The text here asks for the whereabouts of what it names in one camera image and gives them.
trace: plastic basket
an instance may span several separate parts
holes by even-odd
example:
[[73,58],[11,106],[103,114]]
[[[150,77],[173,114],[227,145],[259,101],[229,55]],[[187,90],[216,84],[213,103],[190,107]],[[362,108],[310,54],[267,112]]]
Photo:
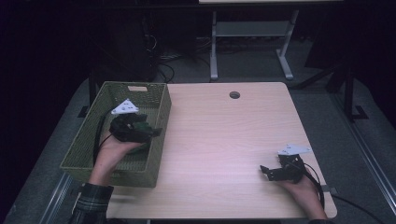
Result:
[[106,116],[102,130],[108,130],[111,120],[117,116],[111,115],[110,110],[127,98],[139,107],[138,114],[148,115],[147,122],[152,128],[163,130],[160,136],[152,138],[149,150],[126,155],[111,176],[110,183],[116,186],[143,188],[156,186],[172,105],[166,84],[105,82],[64,156],[61,169],[76,180],[88,181],[93,166],[92,153],[99,122]]

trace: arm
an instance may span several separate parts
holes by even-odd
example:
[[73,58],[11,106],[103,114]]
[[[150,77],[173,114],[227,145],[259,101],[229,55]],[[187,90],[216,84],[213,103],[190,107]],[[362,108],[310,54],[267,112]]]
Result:
[[286,189],[297,204],[303,208],[310,220],[309,223],[332,223],[330,221],[323,221],[328,219],[327,215],[320,204],[318,191],[308,177],[304,175],[297,184],[289,181],[278,181],[278,184]]
[[82,189],[69,224],[106,223],[106,211],[113,187],[110,177],[122,158],[140,143],[124,143],[114,136],[105,138],[88,183]]

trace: person's right hand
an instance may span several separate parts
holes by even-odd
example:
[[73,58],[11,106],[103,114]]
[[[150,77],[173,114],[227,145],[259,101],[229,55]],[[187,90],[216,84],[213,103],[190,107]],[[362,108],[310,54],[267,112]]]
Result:
[[317,188],[308,177],[304,175],[297,184],[290,181],[277,181],[277,183],[292,195],[310,220],[327,219],[320,204]]

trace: person's left hand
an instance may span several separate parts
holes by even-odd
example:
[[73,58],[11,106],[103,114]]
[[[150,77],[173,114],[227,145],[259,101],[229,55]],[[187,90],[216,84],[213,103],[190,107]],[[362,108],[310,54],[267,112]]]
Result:
[[131,149],[141,146],[142,143],[121,142],[110,135],[110,132],[107,132],[103,139],[89,183],[107,186],[111,173],[116,169],[117,164]]

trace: table hole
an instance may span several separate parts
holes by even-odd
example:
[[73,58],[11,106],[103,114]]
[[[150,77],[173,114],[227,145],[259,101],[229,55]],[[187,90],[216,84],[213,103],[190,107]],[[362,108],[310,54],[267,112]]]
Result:
[[232,91],[230,92],[230,97],[233,99],[238,99],[239,97],[241,97],[241,94],[237,91]]

